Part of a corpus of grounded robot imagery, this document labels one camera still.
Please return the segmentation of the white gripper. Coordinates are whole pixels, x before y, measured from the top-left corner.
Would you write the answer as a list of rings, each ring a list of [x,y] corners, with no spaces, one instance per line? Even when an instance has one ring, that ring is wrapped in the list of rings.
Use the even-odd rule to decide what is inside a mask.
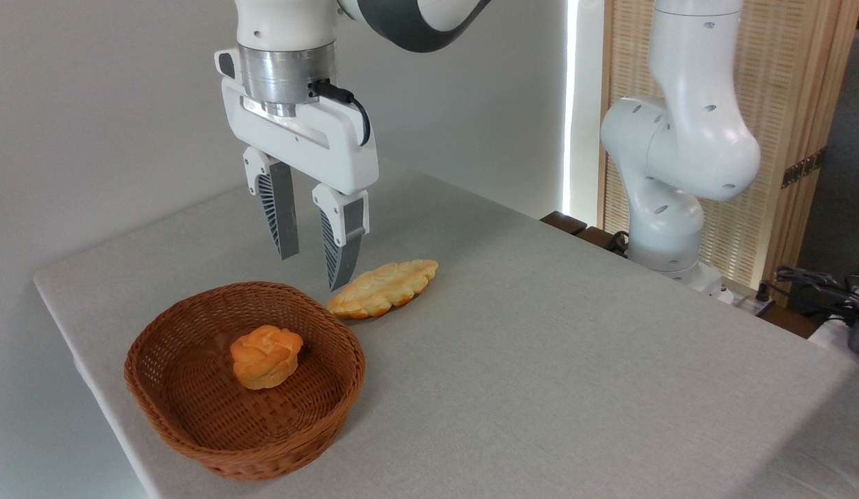
[[[249,146],[243,152],[249,192],[261,202],[278,255],[288,259],[299,253],[291,167],[324,183],[312,199],[321,211],[328,287],[338,290],[353,278],[361,239],[370,232],[363,190],[379,177],[375,139],[365,137],[361,111],[331,98],[295,105],[293,117],[272,116],[246,94],[239,62],[235,51],[215,53],[229,126]]]

